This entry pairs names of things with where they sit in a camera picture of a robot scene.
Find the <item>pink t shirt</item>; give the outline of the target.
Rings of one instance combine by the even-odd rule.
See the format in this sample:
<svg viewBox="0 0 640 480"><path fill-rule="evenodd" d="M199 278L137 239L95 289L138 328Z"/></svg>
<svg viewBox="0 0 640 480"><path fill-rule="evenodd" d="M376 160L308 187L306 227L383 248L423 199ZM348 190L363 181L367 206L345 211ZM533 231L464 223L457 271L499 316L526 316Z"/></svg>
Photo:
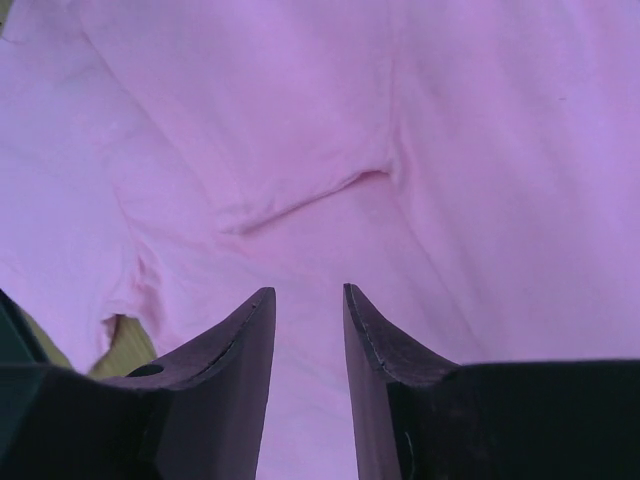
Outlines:
<svg viewBox="0 0 640 480"><path fill-rule="evenodd" d="M17 1L1 287L79 371L272 286L261 479L357 475L342 287L459 363L639 353L635 1Z"/></svg>

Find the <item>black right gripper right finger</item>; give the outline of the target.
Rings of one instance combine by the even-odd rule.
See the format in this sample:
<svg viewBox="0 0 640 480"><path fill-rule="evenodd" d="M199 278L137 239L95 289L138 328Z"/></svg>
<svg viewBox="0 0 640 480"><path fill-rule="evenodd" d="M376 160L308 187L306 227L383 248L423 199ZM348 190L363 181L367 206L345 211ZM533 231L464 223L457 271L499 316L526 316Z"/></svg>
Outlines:
<svg viewBox="0 0 640 480"><path fill-rule="evenodd" d="M458 365L344 288L362 479L635 479L635 360Z"/></svg>

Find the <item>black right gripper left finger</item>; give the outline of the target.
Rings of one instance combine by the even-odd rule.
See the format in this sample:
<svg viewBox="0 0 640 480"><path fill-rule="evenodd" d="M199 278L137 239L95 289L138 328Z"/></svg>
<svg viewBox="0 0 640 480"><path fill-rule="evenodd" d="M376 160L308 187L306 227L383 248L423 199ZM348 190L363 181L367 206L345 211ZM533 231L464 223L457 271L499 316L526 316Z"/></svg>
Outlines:
<svg viewBox="0 0 640 480"><path fill-rule="evenodd" d="M274 350L276 294L124 377L1 368L5 479L252 479Z"/></svg>

